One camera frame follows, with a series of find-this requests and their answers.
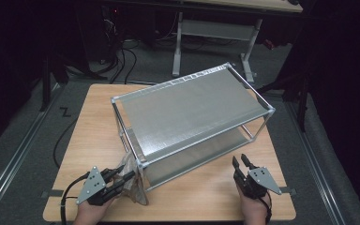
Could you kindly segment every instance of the cable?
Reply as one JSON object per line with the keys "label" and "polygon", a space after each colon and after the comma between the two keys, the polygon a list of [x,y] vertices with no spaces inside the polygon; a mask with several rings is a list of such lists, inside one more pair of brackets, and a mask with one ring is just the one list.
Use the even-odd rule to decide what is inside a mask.
{"label": "cable", "polygon": [[124,49],[125,51],[128,51],[130,53],[133,54],[133,57],[134,57],[134,62],[133,62],[133,66],[131,67],[130,71],[127,73],[127,75],[125,76],[125,84],[128,83],[128,76],[130,75],[130,72],[134,69],[134,66],[136,66],[136,62],[137,62],[137,56],[134,52],[132,52],[131,50],[129,49]]}
{"label": "cable", "polygon": [[121,60],[119,60],[118,58],[118,61],[122,63],[122,66],[121,68],[119,69],[119,71],[117,71],[115,74],[113,74],[113,76],[111,77],[111,80],[110,80],[110,84],[113,84],[115,82],[115,80],[118,78],[119,74],[122,72],[122,70],[124,69],[125,67],[125,53],[124,53],[124,49],[121,49],[121,53],[122,53],[122,58],[124,60],[124,62],[121,62]]}
{"label": "cable", "polygon": [[67,200],[67,194],[69,192],[69,190],[76,185],[78,182],[87,179],[87,177],[89,176],[90,172],[87,172],[85,175],[80,176],[78,179],[76,179],[75,181],[73,181],[71,184],[69,184],[69,186],[67,187],[66,191],[63,194],[63,197],[61,199],[61,204],[60,204],[60,216],[61,216],[61,224],[62,225],[67,225],[67,218],[66,218],[66,200]]}
{"label": "cable", "polygon": [[54,146],[54,149],[53,149],[53,160],[54,160],[54,164],[56,165],[56,167],[59,169],[60,168],[60,164],[58,163],[57,161],[57,158],[56,158],[56,151],[57,151],[57,146],[58,144],[60,143],[60,141],[63,139],[64,135],[67,133],[67,131],[69,130],[69,128],[72,127],[72,125],[75,124],[75,122],[77,122],[78,120],[78,117],[72,121],[68,126],[67,128],[63,131],[63,133],[60,135],[60,138],[57,140],[55,146]]}
{"label": "cable", "polygon": [[169,30],[168,34],[166,34],[166,36],[164,36],[164,37],[162,37],[162,38],[156,39],[157,41],[166,40],[166,39],[170,39],[170,38],[176,37],[176,36],[169,37],[169,35],[172,33],[172,31],[173,31],[173,29],[174,29],[174,26],[176,25],[177,16],[178,16],[178,12],[176,12],[176,13],[174,14],[174,20],[173,20],[172,28]]}

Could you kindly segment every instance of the wooden table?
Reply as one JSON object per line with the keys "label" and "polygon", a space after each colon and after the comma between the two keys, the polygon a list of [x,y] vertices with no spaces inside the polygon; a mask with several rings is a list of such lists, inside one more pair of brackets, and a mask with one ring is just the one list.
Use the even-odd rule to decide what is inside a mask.
{"label": "wooden table", "polygon": [[[116,168],[125,154],[120,141],[110,98],[144,88],[142,85],[93,84],[83,104],[62,165],[52,189],[65,190],[68,185],[90,171]],[[261,121],[256,121],[256,128]],[[266,128],[256,142],[211,161],[147,193],[150,204],[143,206],[123,197],[113,202],[104,221],[236,221],[242,220],[240,202],[233,181],[232,158],[239,161],[244,153],[256,166],[266,166],[280,187],[286,187],[276,152]],[[83,182],[68,196],[78,196]],[[273,220],[295,218],[289,194],[272,193]],[[60,221],[61,197],[50,197],[44,219]],[[74,199],[67,200],[67,219],[77,213]]]}

